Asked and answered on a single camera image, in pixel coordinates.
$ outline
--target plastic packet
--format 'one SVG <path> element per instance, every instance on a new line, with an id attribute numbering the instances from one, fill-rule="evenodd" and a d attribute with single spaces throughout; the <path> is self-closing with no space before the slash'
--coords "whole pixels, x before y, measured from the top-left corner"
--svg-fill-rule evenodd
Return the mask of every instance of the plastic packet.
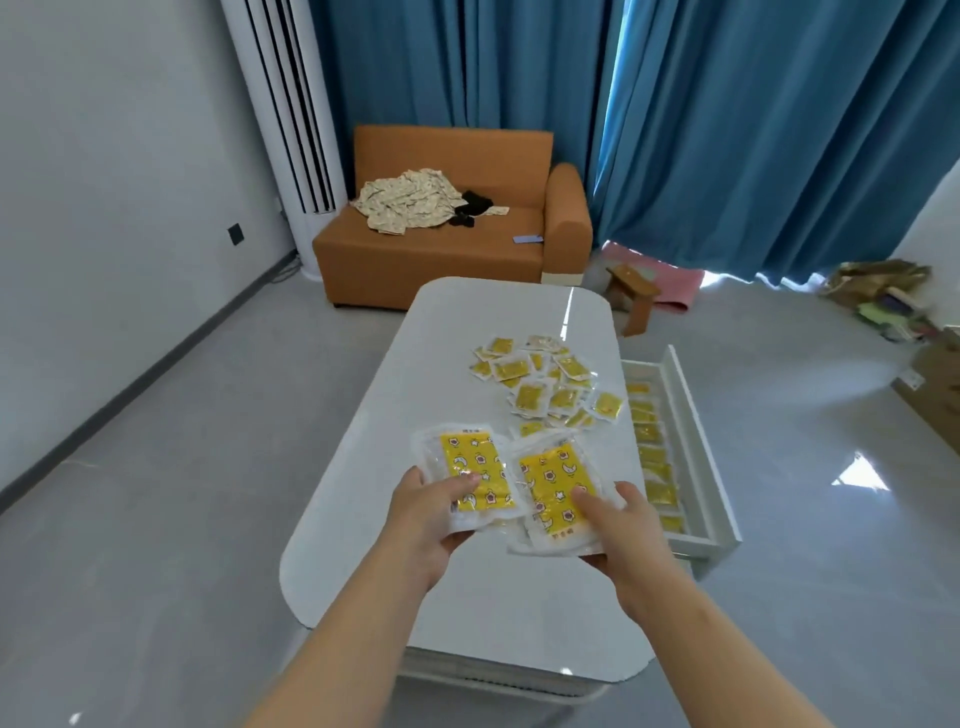
<path id="1" fill-rule="evenodd" d="M 540 374 L 546 366 L 547 358 L 543 352 L 530 352 L 530 361 L 533 362 L 534 369 Z"/>
<path id="2" fill-rule="evenodd" d="M 483 347 L 474 349 L 473 355 L 480 359 L 480 361 L 493 361 L 494 359 L 500 358 L 500 354 L 485 352 Z"/>
<path id="3" fill-rule="evenodd" d="M 586 379 L 571 379 L 569 376 L 564 376 L 563 384 L 571 387 L 578 387 L 579 389 L 588 392 L 589 390 L 593 389 L 593 376 L 589 376 Z"/>
<path id="4" fill-rule="evenodd" d="M 660 425 L 657 425 L 656 423 L 650 423 L 648 425 L 634 425 L 634 437 L 639 444 L 663 444 L 663 433 L 660 431 Z"/>
<path id="5" fill-rule="evenodd" d="M 522 423 L 517 427 L 513 427 L 512 431 L 514 437 L 530 437 L 530 435 L 536 432 L 543 432 L 547 428 L 547 424 L 543 420 L 531 420 L 528 423 Z"/>
<path id="6" fill-rule="evenodd" d="M 683 516 L 660 516 L 660 526 L 669 533 L 686 533 Z"/>
<path id="7" fill-rule="evenodd" d="M 579 387 L 558 384 L 550 395 L 549 412 L 569 417 L 579 408 L 582 395 L 583 391 Z"/>
<path id="8" fill-rule="evenodd" d="M 556 554 L 595 546 L 593 527 L 573 504 L 575 490 L 608 497 L 612 485 L 594 468 L 578 436 L 545 430 L 517 440 L 507 461 L 526 485 L 533 514 L 523 519 L 534 553 Z"/>
<path id="9" fill-rule="evenodd" d="M 674 508 L 679 505 L 677 486 L 650 480 L 645 481 L 644 486 L 647 490 L 647 500 L 654 505 L 672 505 Z"/>
<path id="10" fill-rule="evenodd" d="M 538 352 L 558 352 L 562 344 L 553 336 L 528 336 L 527 349 Z"/>
<path id="11" fill-rule="evenodd" d="M 649 400 L 629 400 L 630 419 L 635 425 L 659 422 L 656 406 Z"/>
<path id="12" fill-rule="evenodd" d="M 476 376 L 478 379 L 487 381 L 487 379 L 493 376 L 493 369 L 491 369 L 489 361 L 484 361 L 483 359 L 481 359 L 476 364 L 470 367 L 470 373 Z"/>
<path id="13" fill-rule="evenodd" d="M 529 499 L 518 488 L 517 476 L 502 455 L 510 443 L 489 425 L 428 427 L 413 434 L 411 445 L 427 482 L 480 473 L 482 479 L 473 493 L 450 504 L 450 533 L 531 512 Z"/>
<path id="14" fill-rule="evenodd" d="M 613 392 L 597 392 L 590 401 L 588 411 L 596 418 L 607 422 L 615 422 L 625 401 Z"/>
<path id="15" fill-rule="evenodd" d="M 493 376 L 497 381 L 529 376 L 534 372 L 534 363 L 530 361 L 527 352 L 501 356 L 499 359 L 495 359 L 491 366 L 493 367 Z"/>
<path id="16" fill-rule="evenodd" d="M 637 445 L 636 454 L 640 456 L 640 465 L 647 463 L 667 463 L 670 453 L 666 448 L 657 445 Z"/>
<path id="17" fill-rule="evenodd" d="M 673 466 L 670 463 L 644 463 L 640 461 L 640 467 L 643 468 L 643 476 L 647 480 L 655 480 L 664 485 L 673 485 Z"/>
<path id="18" fill-rule="evenodd" d="M 554 354 L 553 360 L 557 362 L 557 366 L 563 370 L 564 374 L 571 379 L 581 381 L 592 376 L 589 367 L 572 353 Z"/>
<path id="19" fill-rule="evenodd" d="M 514 414 L 528 419 L 546 417 L 550 406 L 550 394 L 553 391 L 553 382 L 550 379 L 526 378 L 516 388 L 511 397 Z"/>
<path id="20" fill-rule="evenodd" d="M 648 381 L 628 381 L 627 382 L 627 399 L 635 400 L 637 398 L 650 397 L 653 393 L 653 388 L 650 386 Z"/>
<path id="21" fill-rule="evenodd" d="M 495 338 L 487 346 L 483 348 L 483 351 L 487 354 L 495 354 L 496 356 L 506 356 L 508 353 L 514 350 L 514 340 L 513 339 L 502 339 Z"/>
<path id="22" fill-rule="evenodd" d="M 590 429 L 596 425 L 596 420 L 586 409 L 581 407 L 564 421 L 564 427 L 570 429 Z"/>

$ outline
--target glossy table top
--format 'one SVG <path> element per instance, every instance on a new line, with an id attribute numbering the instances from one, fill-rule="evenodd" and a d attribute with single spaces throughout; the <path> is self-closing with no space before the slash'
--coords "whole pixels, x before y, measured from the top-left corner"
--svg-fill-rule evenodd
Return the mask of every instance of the glossy table top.
<path id="1" fill-rule="evenodd" d="M 581 288 L 480 279 L 423 286 L 376 373 L 280 561 L 280 587 L 313 627 L 370 548 L 390 494 L 415 462 L 410 434 L 444 422 L 501 434 L 522 420 L 506 389 L 468 370 L 494 336 L 557 336 L 625 396 L 610 306 Z M 318 376 L 323 362 L 318 362 Z M 602 475 L 642 482 L 630 419 L 599 425 L 585 443 Z M 578 559 L 507 553 L 479 533 L 454 555 L 424 600 L 410 646 L 617 682 L 653 659 L 605 577 Z"/>

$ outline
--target pink mat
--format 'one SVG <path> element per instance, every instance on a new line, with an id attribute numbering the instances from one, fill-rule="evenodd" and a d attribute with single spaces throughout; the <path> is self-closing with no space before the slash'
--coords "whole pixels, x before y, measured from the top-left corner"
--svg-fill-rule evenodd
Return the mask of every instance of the pink mat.
<path id="1" fill-rule="evenodd" d="M 600 249 L 600 257 L 605 260 L 615 260 L 626 263 L 631 268 L 653 271 L 656 277 L 653 283 L 661 293 L 654 301 L 654 306 L 674 313 L 686 313 L 697 297 L 700 284 L 704 282 L 704 271 L 691 271 L 687 268 L 678 268 L 675 265 L 664 263 L 649 255 L 632 251 L 622 245 L 608 240 Z"/>

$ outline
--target sofa leg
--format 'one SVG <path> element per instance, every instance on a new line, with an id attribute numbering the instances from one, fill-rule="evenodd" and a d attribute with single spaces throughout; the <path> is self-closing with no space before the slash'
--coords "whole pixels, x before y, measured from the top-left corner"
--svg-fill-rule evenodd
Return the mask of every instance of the sofa leg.
<path id="1" fill-rule="evenodd" d="M 578 286 L 584 282 L 582 273 L 541 273 L 540 282 L 548 285 Z"/>

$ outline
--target black cloth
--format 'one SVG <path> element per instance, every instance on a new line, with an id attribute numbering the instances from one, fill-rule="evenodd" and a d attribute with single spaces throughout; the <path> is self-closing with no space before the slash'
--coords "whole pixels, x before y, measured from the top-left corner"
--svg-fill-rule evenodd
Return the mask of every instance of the black cloth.
<path id="1" fill-rule="evenodd" d="M 454 226 L 460 226 L 460 225 L 462 225 L 462 226 L 464 226 L 465 228 L 472 228 L 473 225 L 474 225 L 474 223 L 473 223 L 473 218 L 470 217 L 469 215 L 467 215 L 465 212 L 457 212 L 457 213 L 455 213 L 455 214 L 453 215 L 453 217 L 451 217 L 451 218 L 450 218 L 449 220 L 447 220 L 446 222 L 448 222 L 450 225 L 454 225 Z"/>
<path id="2" fill-rule="evenodd" d="M 471 189 L 460 196 L 464 198 L 465 204 L 457 205 L 453 208 L 453 217 L 447 220 L 450 225 L 462 225 L 465 228 L 472 228 L 474 225 L 473 218 L 476 215 L 482 215 L 493 207 L 493 200 L 489 197 L 478 195 Z"/>
<path id="3" fill-rule="evenodd" d="M 471 189 L 467 190 L 460 196 L 464 198 L 464 202 L 466 204 L 457 205 L 454 207 L 453 210 L 455 212 L 476 217 L 477 215 L 482 215 L 484 212 L 493 207 L 493 200 L 491 200 L 489 197 L 478 195 Z"/>

